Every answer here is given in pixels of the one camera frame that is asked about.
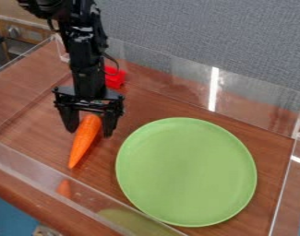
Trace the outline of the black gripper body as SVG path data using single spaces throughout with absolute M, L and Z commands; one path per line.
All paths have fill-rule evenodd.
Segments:
M 113 112 L 116 116 L 124 114 L 124 96 L 111 88 L 105 88 L 103 95 L 96 98 L 77 96 L 74 87 L 56 87 L 53 92 L 56 94 L 54 105 L 62 117 L 72 116 L 80 111 Z

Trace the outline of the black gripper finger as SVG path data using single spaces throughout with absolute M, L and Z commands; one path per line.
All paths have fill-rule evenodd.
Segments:
M 111 137 L 119 125 L 119 115 L 111 111 L 104 114 L 104 136 Z
M 74 133 L 80 125 L 80 112 L 72 107 L 60 107 L 58 111 L 66 130 Z

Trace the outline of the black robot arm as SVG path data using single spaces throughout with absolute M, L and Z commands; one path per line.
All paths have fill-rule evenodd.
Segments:
M 109 47 L 97 0 L 17 0 L 21 8 L 48 21 L 70 56 L 73 85 L 57 87 L 56 107 L 66 129 L 80 126 L 80 112 L 100 114 L 111 137 L 124 114 L 124 96 L 105 85 Z

